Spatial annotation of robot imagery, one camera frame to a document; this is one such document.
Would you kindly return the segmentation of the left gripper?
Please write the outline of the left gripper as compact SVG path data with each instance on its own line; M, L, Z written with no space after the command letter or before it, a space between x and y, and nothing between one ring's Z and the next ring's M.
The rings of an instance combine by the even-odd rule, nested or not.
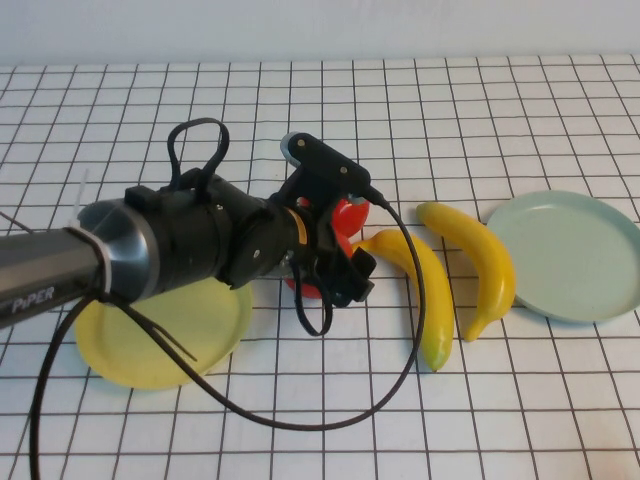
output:
M374 284L368 278L376 268L375 258L363 248L352 251L349 237L356 232L356 206L338 202L330 215L322 215L311 227L311 252L298 262L300 281L294 276L287 286L301 299L321 300L333 306L363 302Z

